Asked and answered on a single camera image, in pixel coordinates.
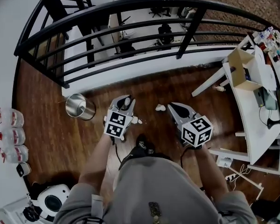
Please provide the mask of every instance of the gray shirt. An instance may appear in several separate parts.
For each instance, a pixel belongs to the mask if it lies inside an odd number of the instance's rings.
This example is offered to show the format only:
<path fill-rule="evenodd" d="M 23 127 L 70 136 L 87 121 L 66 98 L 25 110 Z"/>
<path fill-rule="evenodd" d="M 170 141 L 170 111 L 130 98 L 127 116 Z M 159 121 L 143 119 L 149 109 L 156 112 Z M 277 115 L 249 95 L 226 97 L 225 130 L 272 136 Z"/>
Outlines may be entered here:
<path fill-rule="evenodd" d="M 98 195 L 91 185 L 75 185 L 54 223 L 77 223 L 89 217 L 92 194 Z M 257 223 L 242 192 L 229 192 L 212 203 L 178 164 L 154 157 L 126 162 L 102 219 L 107 224 L 153 224 L 149 202 L 158 203 L 160 224 Z"/>

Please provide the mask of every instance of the black shoe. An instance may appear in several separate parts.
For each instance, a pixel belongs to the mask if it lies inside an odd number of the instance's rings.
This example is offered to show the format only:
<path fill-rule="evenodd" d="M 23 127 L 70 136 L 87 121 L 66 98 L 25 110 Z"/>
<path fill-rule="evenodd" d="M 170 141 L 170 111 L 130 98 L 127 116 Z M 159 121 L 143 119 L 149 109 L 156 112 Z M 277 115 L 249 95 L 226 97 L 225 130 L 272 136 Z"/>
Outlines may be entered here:
<path fill-rule="evenodd" d="M 143 133 L 141 133 L 138 136 L 138 138 L 136 140 L 136 146 L 143 148 L 147 155 L 151 155 L 151 154 L 155 153 L 154 145 L 147 141 L 147 138 L 146 138 L 145 134 L 143 134 Z"/>

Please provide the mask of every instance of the wooden floor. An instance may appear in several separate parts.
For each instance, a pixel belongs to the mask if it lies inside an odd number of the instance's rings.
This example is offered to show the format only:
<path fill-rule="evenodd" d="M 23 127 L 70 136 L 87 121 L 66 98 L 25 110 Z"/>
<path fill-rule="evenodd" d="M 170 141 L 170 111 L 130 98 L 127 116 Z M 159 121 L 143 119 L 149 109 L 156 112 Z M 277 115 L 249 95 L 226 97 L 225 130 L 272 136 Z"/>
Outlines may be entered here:
<path fill-rule="evenodd" d="M 82 121 L 66 114 L 61 88 L 23 61 L 19 71 L 16 103 L 25 119 L 25 145 L 29 148 L 29 164 L 32 168 L 28 176 L 29 183 L 54 181 L 69 186 L 75 184 L 86 159 L 103 133 L 103 116 L 108 106 L 114 98 L 125 94 L 136 98 L 134 114 L 143 124 L 131 125 L 126 134 L 126 142 L 117 142 L 121 159 L 134 147 L 137 136 L 145 133 L 158 152 L 163 152 L 179 163 L 182 148 L 174 135 L 175 126 L 167 112 L 154 110 L 159 103 L 166 105 L 169 102 L 190 105 L 209 118 L 214 125 L 214 133 L 207 143 L 208 147 L 246 152 L 245 139 L 234 135 L 242 131 L 243 127 L 231 90 L 218 92 L 209 88 L 195 98 L 191 96 L 191 92 L 217 69 L 178 69 L 91 91 L 85 96 L 95 103 L 97 113 L 91 121 Z M 276 167 L 278 156 L 276 150 L 267 151 L 257 164 Z M 183 163 L 192 180 L 201 186 L 193 151 L 186 153 Z M 241 164 L 240 161 L 234 161 L 233 167 L 239 170 Z M 112 199 L 112 183 L 118 167 L 119 161 L 112 147 L 101 190 L 106 203 Z M 223 173 L 228 175 L 230 171 L 225 169 Z M 251 171 L 248 177 L 265 187 L 262 198 L 274 200 L 280 194 L 278 176 Z M 243 191 L 250 203 L 259 192 L 241 178 L 237 180 L 236 190 Z"/>

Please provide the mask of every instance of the red label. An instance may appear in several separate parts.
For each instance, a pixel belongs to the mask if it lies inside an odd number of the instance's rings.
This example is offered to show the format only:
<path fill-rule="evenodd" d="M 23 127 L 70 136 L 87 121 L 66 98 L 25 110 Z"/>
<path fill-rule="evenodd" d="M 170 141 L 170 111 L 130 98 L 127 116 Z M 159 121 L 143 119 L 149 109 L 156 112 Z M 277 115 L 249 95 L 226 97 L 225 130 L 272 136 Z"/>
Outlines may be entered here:
<path fill-rule="evenodd" d="M 12 121 L 11 121 L 11 125 L 14 125 L 15 123 L 15 113 L 12 113 Z"/>
<path fill-rule="evenodd" d="M 14 133 L 14 144 L 18 144 L 17 132 L 13 130 L 13 133 Z"/>
<path fill-rule="evenodd" d="M 17 147 L 15 147 L 15 151 L 17 152 L 18 161 L 22 161 L 22 158 L 21 158 L 22 155 Z"/>

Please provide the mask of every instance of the black metal railing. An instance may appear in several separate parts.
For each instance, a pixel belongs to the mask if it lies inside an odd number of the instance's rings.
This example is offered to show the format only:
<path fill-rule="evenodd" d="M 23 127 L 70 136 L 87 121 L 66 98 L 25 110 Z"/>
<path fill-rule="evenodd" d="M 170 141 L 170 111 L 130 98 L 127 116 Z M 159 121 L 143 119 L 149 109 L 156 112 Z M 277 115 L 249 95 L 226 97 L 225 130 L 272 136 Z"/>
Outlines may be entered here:
<path fill-rule="evenodd" d="M 40 0 L 35 9 L 33 10 L 29 20 L 26 23 L 26 26 L 23 29 L 23 32 L 19 38 L 18 44 L 16 46 L 14 55 L 19 56 L 28 62 L 30 65 L 35 67 L 39 70 L 42 74 L 49 77 L 51 80 L 59 84 L 64 88 L 68 88 L 69 84 L 75 82 L 77 80 L 105 72 L 107 70 L 116 69 L 119 67 L 127 66 L 133 63 L 143 62 L 152 59 L 158 59 L 167 56 L 176 56 L 177 59 L 181 58 L 183 54 L 193 53 L 193 52 L 202 52 L 202 51 L 209 51 L 209 50 L 218 50 L 219 48 L 201 48 L 195 50 L 186 50 L 189 45 L 209 45 L 209 44 L 238 44 L 240 40 L 195 40 L 191 42 L 194 36 L 200 35 L 221 35 L 221 36 L 231 36 L 231 37 L 245 37 L 247 33 L 237 33 L 237 32 L 226 32 L 226 31 L 198 31 L 197 28 L 200 24 L 217 24 L 217 25 L 225 25 L 237 28 L 243 28 L 250 31 L 261 31 L 262 29 L 258 27 L 247 26 L 245 24 L 236 24 L 230 21 L 221 21 L 221 20 L 211 20 L 211 19 L 204 19 L 205 12 L 207 10 L 215 10 L 219 12 L 229 13 L 237 16 L 241 16 L 247 18 L 251 21 L 257 22 L 259 24 L 264 25 L 263 28 L 273 26 L 275 29 L 278 29 L 276 26 L 271 24 L 270 22 L 262 19 L 261 17 L 255 16 L 249 12 L 241 10 L 237 7 L 230 6 L 220 2 L 214 2 L 209 0 L 118 0 L 110 3 L 106 3 L 99 6 L 92 6 L 90 0 L 83 1 L 83 0 L 71 0 L 76 1 L 77 5 L 64 5 L 63 7 L 68 8 L 69 6 L 79 8 L 80 11 L 74 12 L 73 14 L 69 14 L 57 21 L 54 21 L 49 26 L 45 27 L 48 14 L 44 19 L 42 24 L 41 30 L 36 34 L 29 36 L 31 33 L 31 29 L 35 23 L 36 18 L 38 17 L 40 10 L 43 6 L 48 4 L 46 0 Z M 151 21 L 141 21 L 132 24 L 124 24 L 121 26 L 117 26 L 114 28 L 106 28 L 103 30 L 94 29 L 96 26 L 96 22 L 102 19 L 102 16 L 108 16 L 110 14 L 120 14 L 121 12 L 143 9 L 143 8 L 151 8 L 151 7 L 193 7 L 196 9 L 195 15 L 193 18 L 172 18 L 172 19 L 160 19 L 160 20 L 151 20 Z M 149 27 L 153 25 L 161 25 L 161 24 L 173 24 L 173 23 L 190 23 L 187 27 L 186 31 L 184 32 L 173 32 L 168 34 L 155 34 L 155 35 L 146 35 L 142 37 L 137 37 L 128 40 L 122 40 L 113 44 L 103 45 L 99 48 L 93 48 L 91 46 L 91 40 L 94 38 L 100 38 L 103 35 L 112 34 L 115 32 L 128 30 L 132 28 L 140 28 L 140 27 Z M 65 31 L 69 31 L 73 26 L 77 26 L 81 30 L 82 37 L 76 40 L 73 40 L 68 43 L 60 44 L 60 34 L 63 33 L 63 36 L 66 37 Z M 57 35 L 57 44 L 53 49 L 51 47 L 51 38 Z M 122 54 L 116 54 L 113 56 L 109 56 L 100 60 L 88 59 L 86 64 L 81 66 L 75 67 L 71 70 L 63 71 L 62 67 L 70 62 L 73 62 L 77 59 L 82 57 L 91 58 L 94 57 L 95 53 L 100 51 L 108 50 L 111 48 L 118 47 L 119 45 L 124 44 L 132 44 L 136 42 L 148 41 L 153 39 L 158 39 L 165 36 L 183 36 L 183 41 L 180 43 L 171 43 L 166 45 L 158 45 L 153 47 L 147 47 L 142 49 L 137 49 L 134 51 L 125 52 Z M 38 56 L 38 49 L 42 42 L 47 41 L 46 52 L 43 55 Z M 87 51 L 74 55 L 70 58 L 64 59 L 62 61 L 57 61 L 56 55 L 59 52 L 63 52 L 65 49 L 68 49 L 72 46 L 80 44 L 82 42 L 86 42 L 87 44 Z M 177 52 L 169 52 L 165 54 L 140 59 L 135 59 L 133 61 L 125 62 L 123 60 L 122 63 L 117 64 L 115 66 L 107 67 L 104 69 L 99 69 L 97 71 L 89 72 L 87 74 L 81 75 L 76 78 L 72 78 L 70 80 L 64 81 L 64 77 L 75 73 L 77 71 L 87 69 L 90 67 L 94 67 L 96 65 L 106 63 L 111 60 L 120 59 L 124 57 L 133 56 L 140 53 L 145 53 L 149 51 L 156 51 L 156 50 L 164 50 L 170 48 L 179 48 Z M 48 59 L 54 56 L 53 63 L 48 65 Z"/>

